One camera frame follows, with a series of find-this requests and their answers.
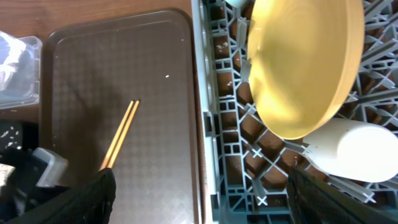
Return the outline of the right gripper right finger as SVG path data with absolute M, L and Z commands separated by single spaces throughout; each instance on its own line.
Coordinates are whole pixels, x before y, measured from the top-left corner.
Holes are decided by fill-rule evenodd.
M 289 171 L 287 193 L 298 224 L 397 224 L 397 217 L 359 203 L 298 167 Z

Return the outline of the yellow plate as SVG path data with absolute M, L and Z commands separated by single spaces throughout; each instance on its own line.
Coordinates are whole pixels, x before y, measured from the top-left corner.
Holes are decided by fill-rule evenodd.
M 249 85 L 266 127 L 299 139 L 329 121 L 353 86 L 363 45 L 361 0 L 256 1 Z

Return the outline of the clear plastic wrapper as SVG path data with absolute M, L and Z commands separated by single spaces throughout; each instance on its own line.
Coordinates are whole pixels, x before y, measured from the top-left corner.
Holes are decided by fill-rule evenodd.
M 11 82 L 13 74 L 19 67 L 19 59 L 26 50 L 26 44 L 1 32 L 1 91 L 5 90 Z

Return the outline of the wooden chopstick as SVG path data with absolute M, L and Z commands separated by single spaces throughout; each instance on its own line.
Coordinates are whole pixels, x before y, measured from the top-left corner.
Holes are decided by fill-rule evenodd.
M 127 107 L 127 110 L 126 110 L 126 112 L 125 112 L 125 114 L 124 114 L 124 116 L 123 116 L 123 118 L 122 118 L 122 120 L 121 120 L 121 123 L 120 123 L 119 126 L 118 126 L 118 129 L 117 129 L 117 131 L 116 131 L 116 133 L 115 133 L 115 135 L 114 135 L 114 137 L 113 137 L 113 140 L 111 141 L 111 144 L 110 144 L 110 146 L 109 146 L 109 148 L 108 148 L 108 151 L 107 151 L 107 153 L 106 153 L 106 155 L 105 155 L 105 157 L 104 157 L 104 159 L 103 159 L 103 162 L 102 162 L 102 164 L 101 164 L 99 170 L 104 169 L 104 168 L 108 165 L 108 162 L 109 162 L 110 159 L 111 159 L 111 156 L 112 156 L 112 154 L 113 154 L 113 151 L 114 151 L 114 149 L 115 149 L 115 147 L 116 147 L 116 144 L 117 144 L 117 142 L 118 142 L 118 139 L 119 139 L 119 137 L 120 137 L 120 135 L 121 135 L 121 133 L 122 133 L 122 130 L 123 130 L 123 128 L 124 128 L 124 125 L 126 124 L 126 121 L 127 121 L 128 116 L 129 116 L 129 114 L 130 114 L 130 112 L 131 112 L 131 110 L 132 110 L 133 105 L 134 105 L 134 100 L 132 100 L 132 101 L 130 102 L 129 106 Z
M 130 114 L 129 114 L 129 116 L 128 116 L 128 119 L 127 119 L 127 121 L 126 121 L 126 124 L 124 125 L 124 128 L 123 128 L 123 130 L 122 130 L 122 133 L 121 133 L 121 135 L 120 135 L 120 137 L 119 137 L 119 139 L 118 139 L 118 142 L 117 142 L 117 144 L 116 144 L 116 147 L 115 147 L 115 149 L 114 149 L 114 151 L 113 151 L 113 154 L 112 154 L 112 156 L 111 156 L 111 159 L 110 159 L 110 161 L 108 162 L 108 165 L 106 166 L 106 168 L 112 168 L 112 167 L 113 167 L 113 165 L 114 165 L 114 163 L 115 163 L 115 161 L 116 161 L 116 158 L 118 157 L 118 154 L 119 154 L 119 152 L 120 152 L 120 150 L 121 150 L 121 147 L 122 147 L 122 145 L 123 145 L 123 143 L 124 143 L 124 140 L 125 140 L 125 138 L 126 138 L 126 136 L 127 136 L 127 133 L 128 133 L 128 131 L 129 131 L 129 128 L 130 128 L 130 125 L 131 125 L 131 123 L 132 123 L 132 121 L 133 121 L 133 119 L 134 119 L 134 115 L 135 115 L 135 113 L 136 113 L 136 111 L 137 111 L 137 109 L 138 109 L 139 103 L 140 103 L 139 100 L 134 100 L 134 105 L 133 105 L 133 107 L 132 107 L 132 110 L 131 110 L 131 112 L 130 112 Z

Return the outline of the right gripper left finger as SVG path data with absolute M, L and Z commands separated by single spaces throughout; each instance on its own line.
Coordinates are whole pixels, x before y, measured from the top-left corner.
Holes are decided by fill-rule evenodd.
M 106 168 L 84 186 L 68 189 L 8 224 L 108 224 L 115 197 L 114 175 Z

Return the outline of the light blue bowl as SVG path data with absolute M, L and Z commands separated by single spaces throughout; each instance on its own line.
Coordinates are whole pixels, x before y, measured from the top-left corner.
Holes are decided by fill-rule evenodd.
M 235 8 L 243 7 L 248 0 L 225 0 L 228 4 Z

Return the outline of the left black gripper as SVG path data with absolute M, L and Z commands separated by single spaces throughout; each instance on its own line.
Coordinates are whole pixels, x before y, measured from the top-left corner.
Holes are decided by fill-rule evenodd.
M 33 156 L 33 152 L 11 150 L 1 156 L 1 164 L 14 170 L 1 187 L 1 220 L 9 221 L 44 204 L 68 187 L 38 187 L 37 182 L 45 169 L 45 162 Z

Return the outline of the white cup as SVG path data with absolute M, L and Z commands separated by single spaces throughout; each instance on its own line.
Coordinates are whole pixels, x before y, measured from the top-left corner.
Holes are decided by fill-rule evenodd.
M 397 136 L 380 125 L 333 118 L 303 142 L 305 157 L 326 174 L 363 182 L 397 175 Z

